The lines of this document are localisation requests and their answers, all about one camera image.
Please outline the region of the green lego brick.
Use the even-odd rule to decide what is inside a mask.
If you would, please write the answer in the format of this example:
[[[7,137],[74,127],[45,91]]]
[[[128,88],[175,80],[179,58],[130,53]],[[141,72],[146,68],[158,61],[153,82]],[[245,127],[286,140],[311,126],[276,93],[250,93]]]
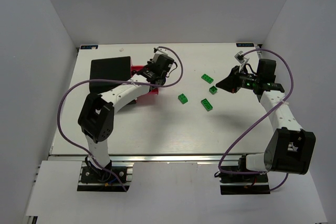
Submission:
[[[210,102],[207,99],[202,99],[201,104],[205,108],[206,111],[211,111],[213,109],[213,106],[210,104]]]

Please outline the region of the green small square lego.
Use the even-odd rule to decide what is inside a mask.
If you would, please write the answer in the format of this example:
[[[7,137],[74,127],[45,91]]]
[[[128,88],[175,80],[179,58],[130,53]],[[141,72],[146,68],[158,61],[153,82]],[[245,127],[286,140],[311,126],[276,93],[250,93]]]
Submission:
[[[210,92],[211,94],[215,94],[217,91],[218,91],[218,89],[217,89],[215,86],[211,86],[211,87],[209,88],[209,92]]]

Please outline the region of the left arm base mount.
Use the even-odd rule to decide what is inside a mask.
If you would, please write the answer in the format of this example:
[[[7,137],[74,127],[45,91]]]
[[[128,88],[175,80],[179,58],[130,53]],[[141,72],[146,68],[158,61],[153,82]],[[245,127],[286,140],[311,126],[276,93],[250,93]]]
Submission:
[[[85,192],[126,192],[130,187],[131,171],[126,166],[112,166],[109,163],[106,169],[116,174],[96,168],[86,157],[78,179],[77,191]]]

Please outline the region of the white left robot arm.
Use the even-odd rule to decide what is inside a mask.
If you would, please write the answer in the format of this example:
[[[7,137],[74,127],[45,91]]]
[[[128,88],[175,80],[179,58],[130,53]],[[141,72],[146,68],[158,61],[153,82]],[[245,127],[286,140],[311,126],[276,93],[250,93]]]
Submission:
[[[152,91],[154,84],[164,85],[173,63],[173,58],[159,51],[128,80],[129,84],[120,84],[102,94],[87,95],[78,124],[87,139],[93,167],[107,168],[111,163],[107,138],[113,131],[114,115],[131,101]]]

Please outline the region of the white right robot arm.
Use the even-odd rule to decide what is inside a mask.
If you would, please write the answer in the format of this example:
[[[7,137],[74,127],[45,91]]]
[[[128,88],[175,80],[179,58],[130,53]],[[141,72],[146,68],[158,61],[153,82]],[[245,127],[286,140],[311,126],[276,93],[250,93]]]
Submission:
[[[228,77],[215,86],[230,93],[241,88],[253,91],[268,112],[274,133],[264,152],[243,155],[239,159],[235,173],[306,174],[316,137],[314,133],[305,131],[291,113],[282,85],[275,82],[276,61],[260,59],[256,74],[248,73],[245,65],[242,62],[233,67]]]

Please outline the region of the green four-stud long lego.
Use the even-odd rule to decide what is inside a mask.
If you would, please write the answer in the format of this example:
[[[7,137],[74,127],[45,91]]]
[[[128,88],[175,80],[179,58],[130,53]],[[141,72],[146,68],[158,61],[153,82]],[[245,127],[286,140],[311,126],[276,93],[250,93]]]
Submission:
[[[203,74],[201,76],[201,79],[203,79],[204,81],[206,81],[209,84],[213,83],[213,81],[214,81],[214,79],[211,78],[210,76],[208,76],[207,74]]]

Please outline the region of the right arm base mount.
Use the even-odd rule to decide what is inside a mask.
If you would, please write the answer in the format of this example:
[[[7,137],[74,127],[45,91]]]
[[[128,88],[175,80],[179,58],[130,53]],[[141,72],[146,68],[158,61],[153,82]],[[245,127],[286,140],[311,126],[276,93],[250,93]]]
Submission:
[[[246,168],[246,155],[227,155],[215,172],[221,195],[267,195],[269,180],[265,172],[252,172]]]

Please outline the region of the green curved four-stud lego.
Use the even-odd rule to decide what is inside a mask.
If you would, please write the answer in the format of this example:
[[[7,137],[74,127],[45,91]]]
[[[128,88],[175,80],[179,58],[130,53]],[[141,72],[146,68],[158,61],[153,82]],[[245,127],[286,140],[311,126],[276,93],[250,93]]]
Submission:
[[[178,100],[182,103],[182,104],[186,104],[188,102],[188,98],[186,97],[185,94],[180,94],[178,95]]]

